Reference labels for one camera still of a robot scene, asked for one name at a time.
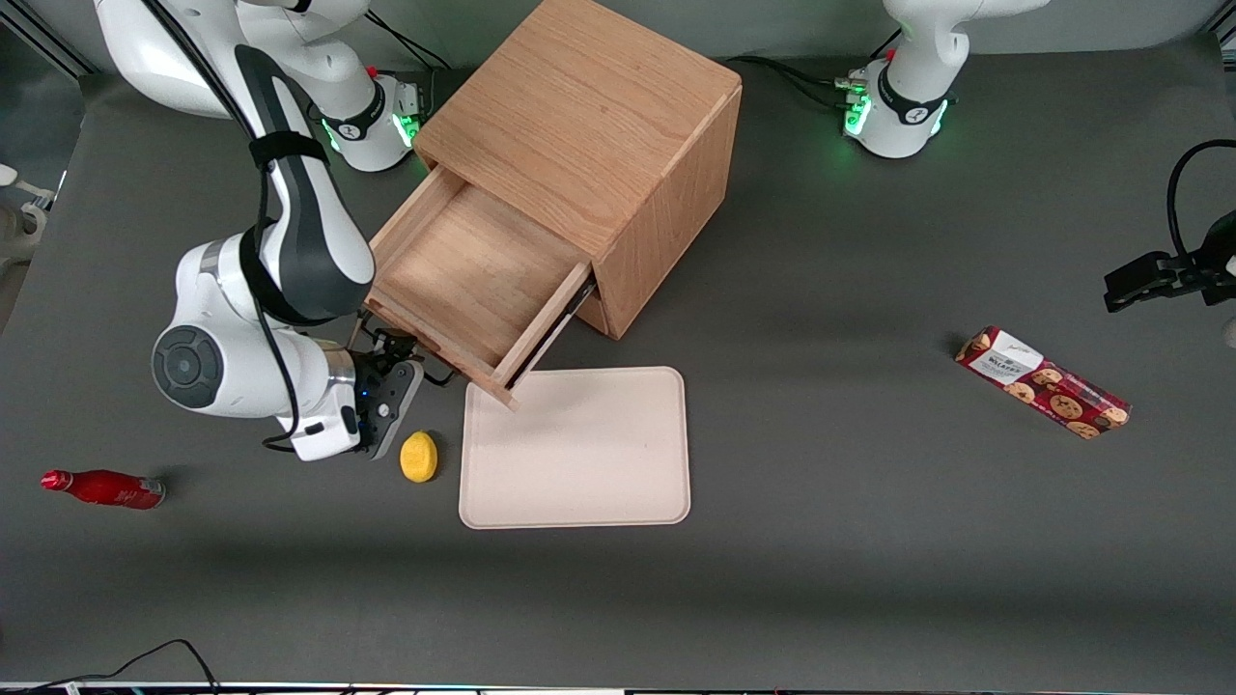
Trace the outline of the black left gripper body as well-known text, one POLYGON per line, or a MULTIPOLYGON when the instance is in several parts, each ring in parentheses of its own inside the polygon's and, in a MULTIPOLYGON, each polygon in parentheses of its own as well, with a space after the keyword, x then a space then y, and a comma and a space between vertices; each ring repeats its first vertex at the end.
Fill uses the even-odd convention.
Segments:
POLYGON ((1170 242, 1178 251, 1177 286, 1170 296, 1200 293, 1205 305, 1235 298, 1235 211, 1220 216, 1209 228, 1201 245, 1188 252, 1175 211, 1170 215, 1170 242))

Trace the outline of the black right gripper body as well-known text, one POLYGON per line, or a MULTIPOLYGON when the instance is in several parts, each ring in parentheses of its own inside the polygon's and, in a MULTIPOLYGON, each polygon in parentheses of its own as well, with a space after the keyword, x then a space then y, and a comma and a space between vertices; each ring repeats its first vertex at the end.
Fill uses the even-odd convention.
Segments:
POLYGON ((377 460, 388 453, 423 381, 423 365, 415 360, 357 357, 358 450, 367 458, 377 460))

